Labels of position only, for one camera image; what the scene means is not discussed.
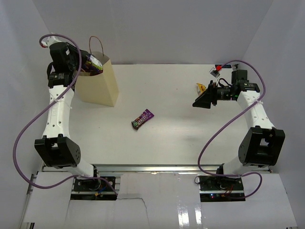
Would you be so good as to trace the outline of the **large dark blue candy bag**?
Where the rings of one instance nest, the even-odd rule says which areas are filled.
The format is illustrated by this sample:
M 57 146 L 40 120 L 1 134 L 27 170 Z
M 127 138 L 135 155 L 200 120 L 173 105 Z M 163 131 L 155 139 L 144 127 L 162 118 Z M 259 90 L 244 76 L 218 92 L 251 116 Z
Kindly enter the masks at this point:
M 94 55 L 89 53 L 82 58 L 81 69 L 91 75 L 97 75 L 103 72 L 103 64 Z

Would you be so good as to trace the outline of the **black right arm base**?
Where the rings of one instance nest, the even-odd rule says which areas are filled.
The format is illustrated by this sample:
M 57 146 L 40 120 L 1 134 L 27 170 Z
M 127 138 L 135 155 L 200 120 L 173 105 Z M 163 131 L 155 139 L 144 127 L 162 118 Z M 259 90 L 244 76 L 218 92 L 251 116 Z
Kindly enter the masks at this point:
M 201 202 L 245 201 L 244 186 L 241 178 L 196 176 Z

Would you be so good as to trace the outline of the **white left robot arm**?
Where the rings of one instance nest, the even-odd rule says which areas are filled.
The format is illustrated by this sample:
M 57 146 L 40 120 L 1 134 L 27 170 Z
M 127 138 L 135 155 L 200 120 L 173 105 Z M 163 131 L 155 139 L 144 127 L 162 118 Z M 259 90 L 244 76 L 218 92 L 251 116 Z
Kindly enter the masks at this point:
M 74 97 L 74 79 L 82 61 L 88 57 L 86 51 L 78 52 L 68 42 L 49 45 L 52 63 L 48 75 L 50 105 L 45 130 L 34 147 L 48 167 L 64 169 L 73 175 L 86 177 L 85 186 L 89 190 L 100 187 L 101 179 L 96 169 L 81 157 L 81 149 L 70 138 L 69 118 Z

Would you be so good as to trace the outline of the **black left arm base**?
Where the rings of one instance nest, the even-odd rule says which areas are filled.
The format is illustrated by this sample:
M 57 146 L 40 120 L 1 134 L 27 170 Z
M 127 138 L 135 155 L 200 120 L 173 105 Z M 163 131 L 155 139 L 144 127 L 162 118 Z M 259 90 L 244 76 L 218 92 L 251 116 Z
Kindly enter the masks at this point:
M 115 201 L 116 199 L 116 194 L 104 180 L 77 178 L 74 180 L 71 200 Z

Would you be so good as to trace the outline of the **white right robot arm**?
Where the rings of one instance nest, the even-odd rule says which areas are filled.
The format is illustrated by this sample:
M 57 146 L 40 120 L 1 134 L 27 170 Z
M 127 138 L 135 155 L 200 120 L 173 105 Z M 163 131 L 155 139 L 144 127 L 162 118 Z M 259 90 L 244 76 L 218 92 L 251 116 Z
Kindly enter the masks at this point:
M 248 132 L 238 148 L 238 155 L 217 169 L 220 175 L 215 178 L 215 184 L 220 190 L 232 185 L 231 176 L 243 175 L 253 167 L 274 166 L 278 161 L 285 133 L 270 121 L 260 98 L 258 84 L 248 80 L 220 87 L 211 81 L 193 103 L 193 107 L 209 109 L 218 101 L 237 101 L 247 122 Z

